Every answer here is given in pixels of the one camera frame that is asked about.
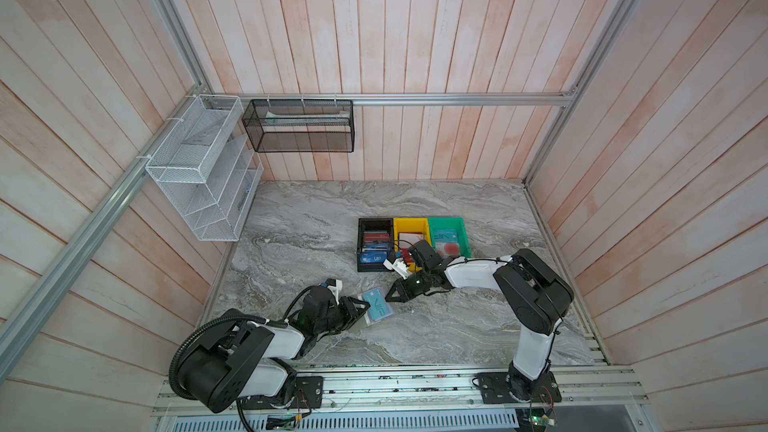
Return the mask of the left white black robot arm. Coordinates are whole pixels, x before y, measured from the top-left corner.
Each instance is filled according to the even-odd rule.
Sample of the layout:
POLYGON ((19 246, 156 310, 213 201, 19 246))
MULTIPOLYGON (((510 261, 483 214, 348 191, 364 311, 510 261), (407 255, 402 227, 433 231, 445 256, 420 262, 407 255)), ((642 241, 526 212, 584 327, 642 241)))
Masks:
POLYGON ((351 329, 371 307, 341 290, 335 279, 310 285, 279 320, 231 308, 206 322, 171 359, 167 377, 172 391, 213 413, 232 405, 242 411, 310 409, 310 392, 290 362, 307 355, 321 339, 351 329))

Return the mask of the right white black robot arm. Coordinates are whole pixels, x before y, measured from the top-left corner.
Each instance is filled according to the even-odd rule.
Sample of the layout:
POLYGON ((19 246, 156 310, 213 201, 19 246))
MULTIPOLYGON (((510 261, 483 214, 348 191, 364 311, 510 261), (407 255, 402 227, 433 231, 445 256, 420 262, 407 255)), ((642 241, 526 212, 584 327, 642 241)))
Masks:
POLYGON ((417 271, 411 273, 393 252, 384 266, 400 277, 385 299, 404 303, 419 296, 475 287, 501 292, 521 324, 515 357, 506 372, 473 378, 485 404, 555 404, 562 395, 551 371, 551 352, 574 300, 572 288, 536 253, 521 248, 494 258, 441 257, 425 240, 408 248, 417 271))

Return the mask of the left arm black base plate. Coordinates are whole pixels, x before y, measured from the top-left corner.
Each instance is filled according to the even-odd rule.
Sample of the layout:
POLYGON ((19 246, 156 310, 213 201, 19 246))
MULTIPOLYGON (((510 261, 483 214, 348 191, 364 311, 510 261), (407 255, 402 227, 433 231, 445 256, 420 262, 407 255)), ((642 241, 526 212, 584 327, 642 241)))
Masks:
POLYGON ((314 410, 323 398, 321 376, 289 376, 274 396, 244 394, 237 404, 244 410, 314 410))

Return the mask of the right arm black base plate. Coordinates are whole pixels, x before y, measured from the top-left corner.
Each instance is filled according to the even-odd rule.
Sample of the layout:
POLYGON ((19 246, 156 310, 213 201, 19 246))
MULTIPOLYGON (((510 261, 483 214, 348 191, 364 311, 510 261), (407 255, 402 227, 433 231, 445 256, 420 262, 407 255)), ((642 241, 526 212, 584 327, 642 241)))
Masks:
POLYGON ((484 404, 559 403, 562 395, 551 371, 531 380, 515 371, 483 372, 473 378, 484 404))

